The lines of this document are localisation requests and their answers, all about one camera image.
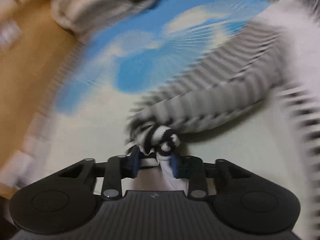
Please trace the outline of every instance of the zebra print fabric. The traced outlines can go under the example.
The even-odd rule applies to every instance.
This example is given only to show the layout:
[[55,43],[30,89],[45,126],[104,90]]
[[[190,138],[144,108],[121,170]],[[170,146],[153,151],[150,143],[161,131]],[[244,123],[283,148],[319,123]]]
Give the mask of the zebra print fabric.
[[180,133],[199,132],[247,112],[281,82],[285,48],[280,31],[249,22],[233,39],[144,97],[129,124],[130,139],[149,121]]

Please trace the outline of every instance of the gray striped fabric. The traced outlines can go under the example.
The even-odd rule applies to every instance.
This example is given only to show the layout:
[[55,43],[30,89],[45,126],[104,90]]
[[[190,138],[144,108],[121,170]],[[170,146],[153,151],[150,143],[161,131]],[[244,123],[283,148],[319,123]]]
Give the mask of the gray striped fabric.
[[233,39],[203,55],[191,70],[144,97],[129,125],[131,140],[146,121],[180,133],[198,132],[250,110],[281,82],[285,48],[278,30],[249,22]]

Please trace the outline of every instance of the brown wooden surface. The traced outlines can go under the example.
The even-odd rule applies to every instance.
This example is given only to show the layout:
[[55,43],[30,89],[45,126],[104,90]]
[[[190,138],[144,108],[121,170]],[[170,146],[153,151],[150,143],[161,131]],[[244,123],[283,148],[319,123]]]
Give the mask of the brown wooden surface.
[[20,149],[46,87],[76,43],[53,21],[50,0],[29,0],[11,18],[23,34],[0,52],[0,168]]

